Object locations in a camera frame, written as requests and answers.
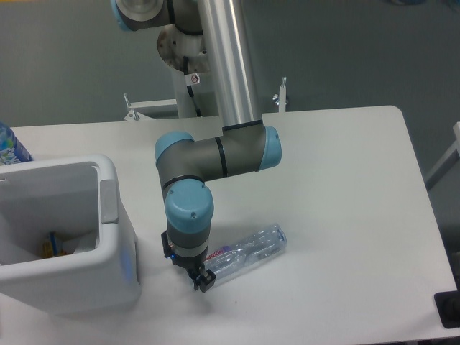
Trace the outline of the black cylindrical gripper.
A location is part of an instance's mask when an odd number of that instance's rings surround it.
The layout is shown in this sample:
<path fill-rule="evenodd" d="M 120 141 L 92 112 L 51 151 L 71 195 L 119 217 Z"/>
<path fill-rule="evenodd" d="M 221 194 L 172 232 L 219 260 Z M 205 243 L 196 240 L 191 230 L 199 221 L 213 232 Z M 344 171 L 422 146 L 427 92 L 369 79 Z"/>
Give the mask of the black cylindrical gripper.
<path fill-rule="evenodd" d="M 161 234 L 162 248 L 165 258 L 170 258 L 174 265 L 186 270 L 189 278 L 193 281 L 194 290 L 202 293 L 211 289 L 216 281 L 216 275 L 212 270 L 204 271 L 204 261 L 208 251 L 208 240 L 198 247 L 184 248 L 176 245 L 164 231 Z"/>

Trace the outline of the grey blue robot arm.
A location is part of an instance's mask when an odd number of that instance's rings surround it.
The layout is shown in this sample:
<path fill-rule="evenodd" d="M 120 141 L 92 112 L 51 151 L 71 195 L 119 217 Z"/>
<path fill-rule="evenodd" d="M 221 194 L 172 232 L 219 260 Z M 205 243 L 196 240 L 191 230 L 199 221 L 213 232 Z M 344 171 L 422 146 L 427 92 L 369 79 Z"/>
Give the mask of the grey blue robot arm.
<path fill-rule="evenodd" d="M 204 38 L 213 78 L 219 137 L 197 141 L 186 132 L 162 135 L 155 165 L 165 205 L 164 255 L 188 273 L 197 290 L 216 281 L 206 268 L 213 198 L 207 182 L 277 166 L 282 146 L 277 130 L 265 126 L 249 56 L 240 1 L 113 1 L 119 25 L 131 32 L 174 26 L 181 34 Z"/>

